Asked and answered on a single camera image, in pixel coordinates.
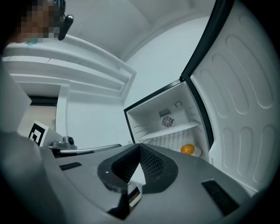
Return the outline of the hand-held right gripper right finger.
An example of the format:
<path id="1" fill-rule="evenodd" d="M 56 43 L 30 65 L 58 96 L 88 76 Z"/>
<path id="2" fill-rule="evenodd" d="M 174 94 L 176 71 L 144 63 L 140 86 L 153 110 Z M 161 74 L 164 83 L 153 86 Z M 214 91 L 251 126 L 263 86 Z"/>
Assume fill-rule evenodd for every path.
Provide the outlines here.
<path id="1" fill-rule="evenodd" d="M 252 210 L 248 193 L 205 160 L 149 144 L 141 150 L 161 162 L 151 167 L 156 178 L 145 178 L 132 224 L 239 224 Z"/>

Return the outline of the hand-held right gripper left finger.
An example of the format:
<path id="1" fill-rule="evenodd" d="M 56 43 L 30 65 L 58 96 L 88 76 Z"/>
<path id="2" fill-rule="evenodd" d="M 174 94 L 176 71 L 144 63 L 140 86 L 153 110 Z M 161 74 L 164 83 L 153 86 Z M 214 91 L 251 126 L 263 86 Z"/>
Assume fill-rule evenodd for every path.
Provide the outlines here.
<path id="1" fill-rule="evenodd" d="M 137 144 L 92 154 L 55 158 L 44 147 L 45 179 L 52 187 L 48 216 L 51 224 L 139 224 L 140 208 L 130 211 L 128 185 L 111 169 L 111 164 Z"/>

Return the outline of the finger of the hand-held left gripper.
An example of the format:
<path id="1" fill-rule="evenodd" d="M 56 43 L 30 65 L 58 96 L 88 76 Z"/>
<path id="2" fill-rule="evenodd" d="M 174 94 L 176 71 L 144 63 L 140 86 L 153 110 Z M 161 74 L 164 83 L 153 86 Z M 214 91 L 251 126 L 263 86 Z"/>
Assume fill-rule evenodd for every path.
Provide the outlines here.
<path id="1" fill-rule="evenodd" d="M 97 153 L 100 151 L 106 151 L 114 148 L 121 147 L 121 144 L 113 144 L 102 147 L 87 148 L 87 149 L 76 149 L 76 150 L 59 150 L 60 154 L 85 154 L 85 153 Z"/>

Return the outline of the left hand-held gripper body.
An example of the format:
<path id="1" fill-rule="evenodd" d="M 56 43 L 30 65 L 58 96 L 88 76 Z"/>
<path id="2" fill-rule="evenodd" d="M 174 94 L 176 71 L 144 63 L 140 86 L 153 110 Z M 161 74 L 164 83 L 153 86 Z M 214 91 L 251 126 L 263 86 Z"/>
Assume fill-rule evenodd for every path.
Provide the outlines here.
<path id="1" fill-rule="evenodd" d="M 39 147 L 50 149 L 55 157 L 77 155 L 77 146 L 72 137 L 62 136 L 38 121 L 34 121 L 28 138 Z"/>

